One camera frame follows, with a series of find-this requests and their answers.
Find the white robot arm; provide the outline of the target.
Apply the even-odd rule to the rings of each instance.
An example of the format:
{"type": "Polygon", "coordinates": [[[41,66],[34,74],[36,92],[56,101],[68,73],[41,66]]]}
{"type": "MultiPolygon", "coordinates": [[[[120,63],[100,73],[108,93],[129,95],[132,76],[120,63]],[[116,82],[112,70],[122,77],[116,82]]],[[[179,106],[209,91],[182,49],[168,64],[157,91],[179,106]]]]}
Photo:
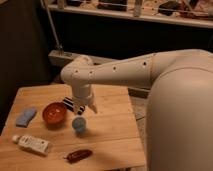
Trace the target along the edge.
{"type": "Polygon", "coordinates": [[[213,171],[213,52],[184,49],[95,65],[81,55],[61,71],[76,107],[96,109],[93,84],[149,90],[148,171],[213,171]]]}

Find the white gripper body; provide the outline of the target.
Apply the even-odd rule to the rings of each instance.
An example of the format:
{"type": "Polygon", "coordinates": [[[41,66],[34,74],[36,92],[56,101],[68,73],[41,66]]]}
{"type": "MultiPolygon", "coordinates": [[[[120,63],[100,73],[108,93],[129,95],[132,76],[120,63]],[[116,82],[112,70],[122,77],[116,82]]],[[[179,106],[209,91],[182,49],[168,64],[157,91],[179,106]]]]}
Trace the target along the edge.
{"type": "Polygon", "coordinates": [[[75,85],[72,87],[72,99],[79,106],[91,106],[94,95],[90,84],[75,85]]]}

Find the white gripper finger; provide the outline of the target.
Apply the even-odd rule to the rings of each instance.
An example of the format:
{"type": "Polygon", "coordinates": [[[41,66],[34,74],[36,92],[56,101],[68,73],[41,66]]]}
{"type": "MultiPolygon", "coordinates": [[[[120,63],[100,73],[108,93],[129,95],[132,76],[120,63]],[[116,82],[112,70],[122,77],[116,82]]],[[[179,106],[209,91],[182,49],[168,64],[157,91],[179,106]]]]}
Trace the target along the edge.
{"type": "Polygon", "coordinates": [[[97,106],[94,100],[90,100],[88,107],[97,114],[97,106]]]}

